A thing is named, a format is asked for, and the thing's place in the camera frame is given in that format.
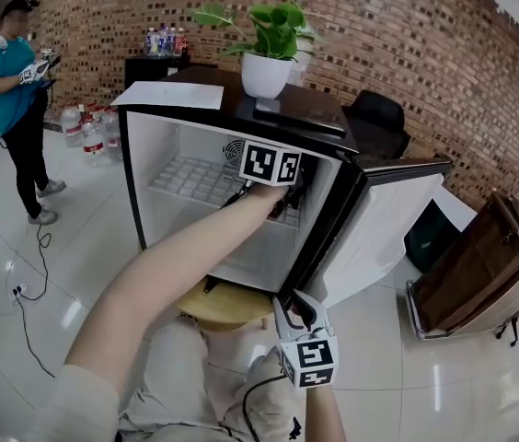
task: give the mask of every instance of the white glove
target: white glove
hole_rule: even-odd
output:
[[[41,80],[47,69],[49,68],[49,61],[41,61],[39,63],[33,63],[29,65],[20,73],[20,84],[32,84]]]

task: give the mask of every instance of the white paper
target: white paper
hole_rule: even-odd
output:
[[[134,82],[112,105],[157,105],[218,110],[223,87],[180,82]]]

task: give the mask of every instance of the wire shelf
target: wire shelf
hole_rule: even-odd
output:
[[[239,191],[243,179],[238,169],[192,157],[174,157],[150,185],[155,192],[169,193],[193,202],[220,208]],[[300,212],[290,206],[273,223],[298,228]]]

